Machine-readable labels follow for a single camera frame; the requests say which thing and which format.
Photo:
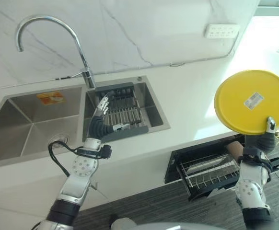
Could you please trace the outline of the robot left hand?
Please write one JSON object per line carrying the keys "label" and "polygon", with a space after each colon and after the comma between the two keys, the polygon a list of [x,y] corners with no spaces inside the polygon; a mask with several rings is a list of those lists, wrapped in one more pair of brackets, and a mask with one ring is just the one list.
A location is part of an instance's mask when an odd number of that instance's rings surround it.
{"label": "robot left hand", "polygon": [[110,91],[105,94],[105,96],[100,100],[99,104],[97,105],[92,119],[89,123],[88,131],[87,131],[87,138],[94,138],[101,140],[103,137],[118,132],[120,130],[126,130],[130,128],[129,123],[119,123],[113,126],[106,125],[104,122],[104,116],[108,111],[109,101],[114,95],[114,91]]}

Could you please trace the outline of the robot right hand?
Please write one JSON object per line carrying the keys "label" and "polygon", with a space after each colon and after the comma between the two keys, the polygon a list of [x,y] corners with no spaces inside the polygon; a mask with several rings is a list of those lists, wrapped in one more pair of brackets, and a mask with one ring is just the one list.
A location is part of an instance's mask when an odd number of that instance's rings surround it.
{"label": "robot right hand", "polygon": [[264,153],[270,153],[276,146],[275,132],[276,122],[269,116],[265,133],[262,135],[245,135],[245,146],[256,147]]}

